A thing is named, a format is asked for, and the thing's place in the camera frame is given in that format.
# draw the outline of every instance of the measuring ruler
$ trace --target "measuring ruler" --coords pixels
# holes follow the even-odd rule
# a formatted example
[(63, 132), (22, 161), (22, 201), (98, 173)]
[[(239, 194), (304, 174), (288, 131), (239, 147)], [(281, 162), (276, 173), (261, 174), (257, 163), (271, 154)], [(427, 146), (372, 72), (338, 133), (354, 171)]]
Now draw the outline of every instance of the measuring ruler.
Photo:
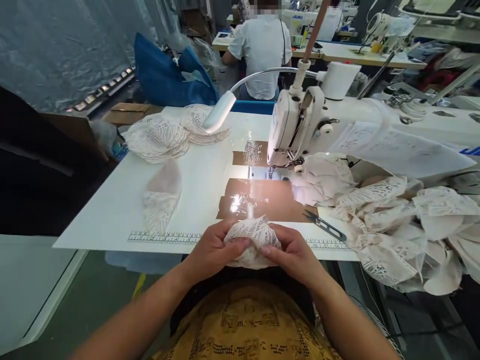
[[(195, 246), (202, 235), (203, 233), (201, 232), (165, 232), (151, 235), (148, 231), (134, 230), (130, 233), (126, 242), (136, 244)], [(305, 241), (312, 250), (316, 251), (354, 252), (345, 243), (336, 239), (306, 238)]]

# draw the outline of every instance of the person's right hand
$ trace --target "person's right hand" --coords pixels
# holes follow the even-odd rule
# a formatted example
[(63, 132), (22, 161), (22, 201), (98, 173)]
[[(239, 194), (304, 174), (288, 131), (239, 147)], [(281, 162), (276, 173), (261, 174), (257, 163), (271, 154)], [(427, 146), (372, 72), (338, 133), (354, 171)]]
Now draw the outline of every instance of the person's right hand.
[(275, 231), (283, 250), (265, 245), (260, 248), (260, 253), (307, 288), (311, 289), (315, 283), (318, 284), (325, 270), (303, 236), (289, 227), (273, 223), (269, 225)]

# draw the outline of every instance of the blue bag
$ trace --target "blue bag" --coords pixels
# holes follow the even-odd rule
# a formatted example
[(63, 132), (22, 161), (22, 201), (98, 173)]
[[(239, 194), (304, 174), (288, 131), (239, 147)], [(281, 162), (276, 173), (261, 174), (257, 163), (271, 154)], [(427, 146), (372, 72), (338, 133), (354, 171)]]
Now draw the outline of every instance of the blue bag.
[[(215, 105), (219, 93), (199, 59), (187, 47), (178, 66), (140, 33), (135, 37), (136, 77), (148, 102), (158, 106)], [(186, 81), (181, 72), (199, 71), (202, 81)]]

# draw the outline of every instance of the person's left hand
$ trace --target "person's left hand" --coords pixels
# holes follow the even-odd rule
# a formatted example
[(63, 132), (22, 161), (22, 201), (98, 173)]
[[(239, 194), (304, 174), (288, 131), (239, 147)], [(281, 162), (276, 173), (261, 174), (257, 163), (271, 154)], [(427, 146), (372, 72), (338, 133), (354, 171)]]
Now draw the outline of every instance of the person's left hand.
[(235, 219), (225, 219), (209, 226), (190, 255), (178, 265), (190, 287), (218, 273), (252, 244), (246, 237), (224, 243), (225, 236), (236, 222)]

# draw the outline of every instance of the yellow patterned shirt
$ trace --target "yellow patterned shirt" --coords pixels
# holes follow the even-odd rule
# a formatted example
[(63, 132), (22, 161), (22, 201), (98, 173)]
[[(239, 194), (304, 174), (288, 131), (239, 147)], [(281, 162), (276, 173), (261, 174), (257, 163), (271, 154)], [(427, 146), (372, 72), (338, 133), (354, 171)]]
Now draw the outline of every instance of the yellow patterned shirt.
[(222, 286), (180, 322), (152, 360), (341, 360), (283, 291), (264, 282)]

